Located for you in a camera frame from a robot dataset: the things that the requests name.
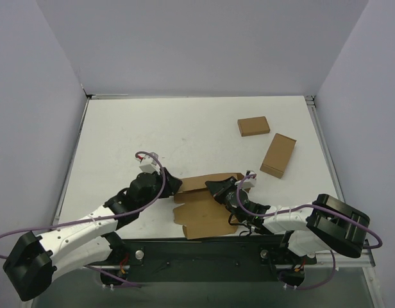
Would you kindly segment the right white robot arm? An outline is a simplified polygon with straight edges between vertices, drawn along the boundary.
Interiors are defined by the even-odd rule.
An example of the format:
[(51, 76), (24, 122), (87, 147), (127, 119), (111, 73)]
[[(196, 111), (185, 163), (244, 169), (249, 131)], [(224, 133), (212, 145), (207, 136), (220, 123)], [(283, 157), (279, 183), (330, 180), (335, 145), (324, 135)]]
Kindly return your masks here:
[(230, 213), (230, 225), (260, 235), (284, 235), (283, 247), (299, 257), (325, 250), (354, 259), (362, 254), (369, 217), (328, 194), (319, 194), (306, 205), (262, 205), (248, 196), (248, 189), (256, 185), (253, 172), (241, 180), (231, 176), (205, 185), (212, 198)]

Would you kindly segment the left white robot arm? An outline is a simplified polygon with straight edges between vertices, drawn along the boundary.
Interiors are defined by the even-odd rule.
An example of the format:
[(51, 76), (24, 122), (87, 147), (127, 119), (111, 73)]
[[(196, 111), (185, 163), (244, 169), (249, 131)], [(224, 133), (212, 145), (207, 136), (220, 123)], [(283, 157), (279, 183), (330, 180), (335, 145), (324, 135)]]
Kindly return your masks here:
[(166, 168), (140, 173), (129, 187), (83, 218), (47, 227), (38, 235), (21, 235), (3, 264), (20, 299), (38, 297), (57, 278), (88, 264), (120, 262), (126, 248), (116, 231), (157, 199), (174, 196), (181, 185)]

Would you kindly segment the long folded cardboard box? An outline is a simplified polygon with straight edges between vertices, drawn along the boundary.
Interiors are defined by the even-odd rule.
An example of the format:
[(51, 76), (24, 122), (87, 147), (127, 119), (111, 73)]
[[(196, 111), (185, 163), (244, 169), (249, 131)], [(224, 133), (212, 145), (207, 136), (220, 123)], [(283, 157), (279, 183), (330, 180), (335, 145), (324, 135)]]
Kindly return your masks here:
[(296, 142), (295, 139), (276, 133), (265, 154), (260, 170), (276, 178), (282, 178)]

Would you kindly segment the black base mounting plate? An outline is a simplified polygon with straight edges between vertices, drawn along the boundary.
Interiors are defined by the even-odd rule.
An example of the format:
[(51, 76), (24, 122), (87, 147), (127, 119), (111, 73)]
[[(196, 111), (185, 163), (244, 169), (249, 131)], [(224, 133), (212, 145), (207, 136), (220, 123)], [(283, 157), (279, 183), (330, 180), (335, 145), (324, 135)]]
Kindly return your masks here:
[(125, 239), (104, 261), (95, 264), (131, 282), (274, 282), (277, 271), (314, 257), (298, 257), (280, 235), (226, 236), (200, 240), (183, 238)]

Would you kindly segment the small folded cardboard box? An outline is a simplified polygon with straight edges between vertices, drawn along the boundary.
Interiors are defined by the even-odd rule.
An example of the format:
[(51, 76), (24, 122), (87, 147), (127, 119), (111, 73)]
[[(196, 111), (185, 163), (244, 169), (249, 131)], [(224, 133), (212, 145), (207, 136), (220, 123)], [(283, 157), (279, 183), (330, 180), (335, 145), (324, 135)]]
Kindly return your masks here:
[(270, 132), (270, 127), (265, 116), (239, 119), (237, 124), (242, 137), (262, 135)]

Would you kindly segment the aluminium table frame rail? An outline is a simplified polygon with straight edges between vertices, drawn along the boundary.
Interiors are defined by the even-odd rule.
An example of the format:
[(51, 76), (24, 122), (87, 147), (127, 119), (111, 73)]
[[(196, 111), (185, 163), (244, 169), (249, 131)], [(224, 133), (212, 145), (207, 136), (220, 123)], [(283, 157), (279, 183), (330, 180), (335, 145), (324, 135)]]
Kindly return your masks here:
[[(371, 250), (362, 250), (359, 258), (345, 257), (339, 253), (333, 253), (335, 257), (336, 267), (339, 268), (373, 268), (376, 266)], [(331, 268), (333, 265), (333, 257), (329, 251), (317, 252), (315, 254), (317, 266), (326, 266)]]

